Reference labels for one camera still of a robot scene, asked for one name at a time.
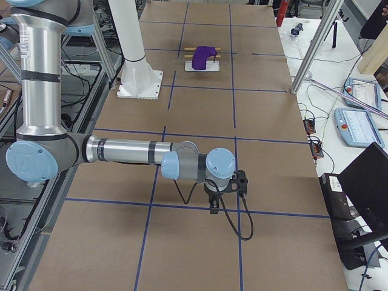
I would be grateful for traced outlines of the purple towel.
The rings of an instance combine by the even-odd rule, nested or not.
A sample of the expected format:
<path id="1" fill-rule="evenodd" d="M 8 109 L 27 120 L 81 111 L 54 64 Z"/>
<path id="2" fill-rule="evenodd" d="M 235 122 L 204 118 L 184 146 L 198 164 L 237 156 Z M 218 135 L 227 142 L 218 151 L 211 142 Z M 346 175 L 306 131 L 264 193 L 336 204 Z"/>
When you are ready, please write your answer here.
<path id="1" fill-rule="evenodd" d="M 197 46 L 192 58 L 192 68 L 194 70 L 205 70 L 207 67 L 207 60 L 216 56 L 217 51 L 212 46 Z"/>

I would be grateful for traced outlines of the white towel rack base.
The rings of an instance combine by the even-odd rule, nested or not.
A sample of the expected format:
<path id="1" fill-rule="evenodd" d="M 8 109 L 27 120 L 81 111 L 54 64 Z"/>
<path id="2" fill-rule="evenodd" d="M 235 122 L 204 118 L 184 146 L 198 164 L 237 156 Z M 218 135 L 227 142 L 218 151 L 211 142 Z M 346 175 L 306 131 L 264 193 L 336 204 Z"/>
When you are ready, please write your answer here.
<path id="1" fill-rule="evenodd" d="M 218 72 L 220 70 L 219 61 L 206 61 L 205 69 L 196 70 L 192 67 L 192 60 L 185 61 L 186 72 Z"/>

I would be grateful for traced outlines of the right wooden rack bar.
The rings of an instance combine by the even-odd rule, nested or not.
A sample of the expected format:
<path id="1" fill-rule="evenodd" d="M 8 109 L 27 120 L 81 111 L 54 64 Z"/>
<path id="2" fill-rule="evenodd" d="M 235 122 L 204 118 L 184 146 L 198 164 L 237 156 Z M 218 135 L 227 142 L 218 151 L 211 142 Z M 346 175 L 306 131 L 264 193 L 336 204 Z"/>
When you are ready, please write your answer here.
<path id="1" fill-rule="evenodd" d="M 184 57 L 192 59 L 194 55 L 184 55 Z M 221 55 L 209 56 L 208 58 L 221 58 Z"/>

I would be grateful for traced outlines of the wooden rack bar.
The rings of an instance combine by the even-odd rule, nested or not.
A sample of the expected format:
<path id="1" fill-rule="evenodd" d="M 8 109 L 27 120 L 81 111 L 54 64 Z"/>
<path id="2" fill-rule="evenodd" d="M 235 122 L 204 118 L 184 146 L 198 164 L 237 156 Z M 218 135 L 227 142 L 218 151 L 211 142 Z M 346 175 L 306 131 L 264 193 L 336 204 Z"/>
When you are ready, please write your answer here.
<path id="1" fill-rule="evenodd" d="M 197 49 L 215 49 L 216 51 L 220 51 L 221 50 L 221 47 L 212 47 L 212 46 L 204 46 L 204 45 L 201 45 L 201 46 L 197 46 L 197 47 L 184 47 L 184 51 L 195 51 Z"/>
<path id="2" fill-rule="evenodd" d="M 184 55 L 184 57 L 192 59 L 194 55 Z M 208 58 L 221 58 L 221 55 L 209 56 Z"/>

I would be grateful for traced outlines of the left wooden rack bar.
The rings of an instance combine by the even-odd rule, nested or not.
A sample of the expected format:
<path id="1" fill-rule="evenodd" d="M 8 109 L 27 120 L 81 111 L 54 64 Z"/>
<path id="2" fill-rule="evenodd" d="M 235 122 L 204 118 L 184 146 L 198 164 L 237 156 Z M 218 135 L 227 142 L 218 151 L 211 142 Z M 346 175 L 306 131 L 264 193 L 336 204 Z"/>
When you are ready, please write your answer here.
<path id="1" fill-rule="evenodd" d="M 204 46 L 204 45 L 201 45 L 201 46 L 197 46 L 197 47 L 184 47 L 184 51 L 195 51 L 197 49 L 215 49 L 216 51 L 220 51 L 221 50 L 221 47 L 212 47 L 212 46 Z"/>

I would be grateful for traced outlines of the brown paper table cover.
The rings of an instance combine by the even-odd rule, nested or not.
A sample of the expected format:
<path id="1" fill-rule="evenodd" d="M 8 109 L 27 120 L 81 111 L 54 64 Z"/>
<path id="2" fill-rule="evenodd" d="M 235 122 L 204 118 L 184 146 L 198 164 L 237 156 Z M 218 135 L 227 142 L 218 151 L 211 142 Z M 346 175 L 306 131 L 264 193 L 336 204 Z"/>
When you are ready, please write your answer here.
<path id="1" fill-rule="evenodd" d="M 96 136 L 227 148 L 250 214 L 226 193 L 211 215 L 202 185 L 154 166 L 83 164 L 30 290 L 346 290 L 270 9 L 150 1 L 140 26 L 161 94 L 111 92 Z M 184 47 L 201 45 L 221 47 L 218 72 L 185 71 Z"/>

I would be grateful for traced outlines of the black device box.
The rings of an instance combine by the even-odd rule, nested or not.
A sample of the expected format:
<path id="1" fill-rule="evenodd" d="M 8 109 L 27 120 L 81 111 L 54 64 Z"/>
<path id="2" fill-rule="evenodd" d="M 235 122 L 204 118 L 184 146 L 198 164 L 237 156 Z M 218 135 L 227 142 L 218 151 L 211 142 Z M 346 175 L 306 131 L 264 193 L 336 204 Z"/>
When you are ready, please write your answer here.
<path id="1" fill-rule="evenodd" d="M 356 208 L 349 204 L 338 174 L 324 173 L 320 176 L 319 183 L 332 221 L 351 221 L 360 216 Z"/>

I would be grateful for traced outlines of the black laptop on stand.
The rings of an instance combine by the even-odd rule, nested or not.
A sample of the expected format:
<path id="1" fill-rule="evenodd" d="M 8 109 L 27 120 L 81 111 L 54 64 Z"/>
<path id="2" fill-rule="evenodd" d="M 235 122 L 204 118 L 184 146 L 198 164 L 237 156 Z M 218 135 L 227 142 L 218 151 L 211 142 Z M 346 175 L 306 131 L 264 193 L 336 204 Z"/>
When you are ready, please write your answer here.
<path id="1" fill-rule="evenodd" d="M 376 142 L 339 174 L 338 181 L 372 230 L 387 228 L 387 153 Z"/>

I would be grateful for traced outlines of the lower teach pendant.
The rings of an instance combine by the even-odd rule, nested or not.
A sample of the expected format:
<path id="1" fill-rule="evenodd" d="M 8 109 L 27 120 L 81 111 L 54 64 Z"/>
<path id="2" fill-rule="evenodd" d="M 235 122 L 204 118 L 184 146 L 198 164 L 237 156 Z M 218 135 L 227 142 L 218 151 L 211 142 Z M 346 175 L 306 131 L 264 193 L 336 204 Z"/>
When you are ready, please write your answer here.
<path id="1" fill-rule="evenodd" d="M 367 148 L 377 143 L 381 148 L 385 143 L 367 110 L 337 108 L 334 111 L 338 132 L 349 147 Z"/>

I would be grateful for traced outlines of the teach pendant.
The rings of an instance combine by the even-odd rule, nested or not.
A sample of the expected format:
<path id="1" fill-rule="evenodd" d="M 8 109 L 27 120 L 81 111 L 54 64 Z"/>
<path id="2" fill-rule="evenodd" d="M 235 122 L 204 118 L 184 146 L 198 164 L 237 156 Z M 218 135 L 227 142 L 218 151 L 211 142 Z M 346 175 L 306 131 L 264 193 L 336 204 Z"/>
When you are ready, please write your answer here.
<path id="1" fill-rule="evenodd" d="M 367 148 L 377 143 L 381 148 L 385 143 L 367 110 L 337 108 L 334 111 L 338 132 L 349 147 Z"/>
<path id="2" fill-rule="evenodd" d="M 378 110 L 382 109 L 380 85 L 376 81 L 349 77 L 345 81 L 343 93 Z"/>

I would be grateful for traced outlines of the upper teach pendant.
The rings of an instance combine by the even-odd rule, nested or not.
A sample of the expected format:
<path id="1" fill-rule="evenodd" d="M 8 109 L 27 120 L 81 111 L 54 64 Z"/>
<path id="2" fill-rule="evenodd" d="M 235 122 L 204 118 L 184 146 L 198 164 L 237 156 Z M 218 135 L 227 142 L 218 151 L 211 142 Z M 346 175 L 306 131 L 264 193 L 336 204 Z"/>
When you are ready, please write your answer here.
<path id="1" fill-rule="evenodd" d="M 345 81 L 343 93 L 378 110 L 382 109 L 380 85 L 376 81 L 349 77 Z"/>

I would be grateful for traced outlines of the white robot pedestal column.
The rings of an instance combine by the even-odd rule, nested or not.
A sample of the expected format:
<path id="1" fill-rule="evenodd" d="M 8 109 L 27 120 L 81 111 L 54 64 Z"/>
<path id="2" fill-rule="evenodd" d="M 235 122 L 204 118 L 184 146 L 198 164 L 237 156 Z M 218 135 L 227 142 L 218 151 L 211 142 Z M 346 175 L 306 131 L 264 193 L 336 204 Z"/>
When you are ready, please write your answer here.
<path id="1" fill-rule="evenodd" d="M 153 70 L 146 60 L 135 1 L 109 1 L 124 65 L 117 96 L 156 100 L 163 72 Z"/>

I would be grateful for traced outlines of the grey aluminium profile post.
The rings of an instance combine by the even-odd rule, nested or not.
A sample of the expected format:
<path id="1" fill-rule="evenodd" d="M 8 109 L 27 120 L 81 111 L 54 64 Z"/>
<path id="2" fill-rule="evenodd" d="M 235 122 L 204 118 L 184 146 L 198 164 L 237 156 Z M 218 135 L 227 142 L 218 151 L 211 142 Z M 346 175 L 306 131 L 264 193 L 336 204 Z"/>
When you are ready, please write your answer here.
<path id="1" fill-rule="evenodd" d="M 307 76 L 309 68 L 311 67 L 315 56 L 318 52 L 319 46 L 323 42 L 324 37 L 328 34 L 332 22 L 335 20 L 338 11 L 340 10 L 344 0 L 330 1 L 327 11 L 323 14 L 321 22 L 310 42 L 309 48 L 307 49 L 306 55 L 296 73 L 290 88 L 291 94 L 297 94 L 303 80 Z"/>

